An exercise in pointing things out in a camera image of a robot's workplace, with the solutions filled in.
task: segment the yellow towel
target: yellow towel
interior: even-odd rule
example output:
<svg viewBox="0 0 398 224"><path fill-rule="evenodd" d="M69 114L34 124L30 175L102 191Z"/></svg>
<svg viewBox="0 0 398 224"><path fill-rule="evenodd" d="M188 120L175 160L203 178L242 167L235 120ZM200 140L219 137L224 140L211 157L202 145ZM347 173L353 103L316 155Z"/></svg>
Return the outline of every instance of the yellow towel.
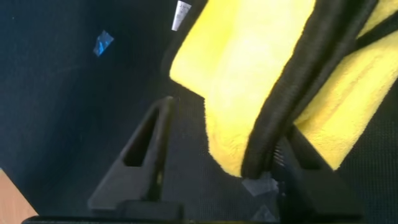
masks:
<svg viewBox="0 0 398 224"><path fill-rule="evenodd" d="M209 152L240 176L254 122L313 11L315 0L209 0L170 77L205 98ZM360 33L398 8L381 1ZM397 78L398 32L347 56L295 124L337 169Z"/></svg>

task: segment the blue tape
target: blue tape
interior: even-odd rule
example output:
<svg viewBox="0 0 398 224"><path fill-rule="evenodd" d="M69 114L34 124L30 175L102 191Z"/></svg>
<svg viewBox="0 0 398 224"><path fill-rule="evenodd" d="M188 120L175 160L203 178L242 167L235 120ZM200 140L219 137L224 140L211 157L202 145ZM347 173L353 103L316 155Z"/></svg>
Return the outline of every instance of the blue tape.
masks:
<svg viewBox="0 0 398 224"><path fill-rule="evenodd" d="M113 37L110 36L109 33L107 33L105 30L102 31L101 35L97 37L97 43L94 47L94 54L99 57L106 50L106 48L108 48L113 40Z"/></svg>

